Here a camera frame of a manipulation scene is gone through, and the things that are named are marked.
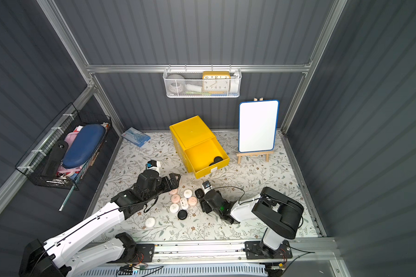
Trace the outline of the black earphone case bottom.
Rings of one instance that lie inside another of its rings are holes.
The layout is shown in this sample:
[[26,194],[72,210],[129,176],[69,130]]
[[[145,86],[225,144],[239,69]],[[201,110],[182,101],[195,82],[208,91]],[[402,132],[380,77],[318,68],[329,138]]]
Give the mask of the black earphone case bottom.
[[177,217],[179,220],[185,220],[188,217],[188,212],[186,210],[180,210]]

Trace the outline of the yellow three-drawer cabinet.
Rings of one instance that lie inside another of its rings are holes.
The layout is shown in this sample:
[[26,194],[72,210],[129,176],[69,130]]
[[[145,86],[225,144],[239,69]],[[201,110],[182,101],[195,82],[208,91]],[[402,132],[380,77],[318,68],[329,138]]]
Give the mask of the yellow three-drawer cabinet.
[[198,115],[175,123],[171,125],[169,129],[172,134],[176,151],[183,161],[187,171],[189,173],[194,172],[185,151],[205,142],[206,140],[212,139],[214,134]]

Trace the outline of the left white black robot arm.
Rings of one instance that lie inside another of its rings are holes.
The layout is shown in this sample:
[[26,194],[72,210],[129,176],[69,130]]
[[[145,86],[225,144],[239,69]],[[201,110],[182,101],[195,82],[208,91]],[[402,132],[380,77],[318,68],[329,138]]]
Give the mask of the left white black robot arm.
[[126,232],[108,242],[85,246],[109,229],[136,215],[162,193],[180,185],[180,174],[161,177],[156,169],[141,173],[133,187],[112,197],[99,211],[45,242],[34,240],[23,252],[21,277],[74,277],[108,262],[131,262],[141,257],[136,242]]

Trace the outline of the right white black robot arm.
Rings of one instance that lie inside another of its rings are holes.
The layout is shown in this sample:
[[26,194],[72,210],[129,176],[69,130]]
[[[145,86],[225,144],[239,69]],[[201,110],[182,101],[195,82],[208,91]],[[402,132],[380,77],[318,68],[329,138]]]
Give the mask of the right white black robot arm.
[[303,224],[303,205],[269,187],[243,202],[227,201],[207,181],[203,183],[202,191],[201,205],[205,213],[213,212],[230,225],[255,218],[266,225],[260,249],[254,252],[256,255],[274,258],[283,241],[293,240]]

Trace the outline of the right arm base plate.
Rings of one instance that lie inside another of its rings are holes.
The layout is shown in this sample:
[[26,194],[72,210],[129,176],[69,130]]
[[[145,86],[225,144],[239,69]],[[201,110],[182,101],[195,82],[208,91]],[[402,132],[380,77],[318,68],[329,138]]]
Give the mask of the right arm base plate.
[[267,247],[262,241],[246,241],[244,252],[248,260],[288,260],[293,257],[290,243],[287,240],[284,240],[276,250]]

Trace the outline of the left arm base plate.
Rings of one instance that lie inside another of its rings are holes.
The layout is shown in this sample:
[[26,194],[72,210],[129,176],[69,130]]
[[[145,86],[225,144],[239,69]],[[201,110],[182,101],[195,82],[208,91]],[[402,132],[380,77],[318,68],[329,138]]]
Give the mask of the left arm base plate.
[[133,263],[150,263],[153,260],[154,251],[155,251],[154,244],[137,244],[135,247],[131,246],[128,247],[126,251],[126,255],[124,257],[125,262],[133,262]]

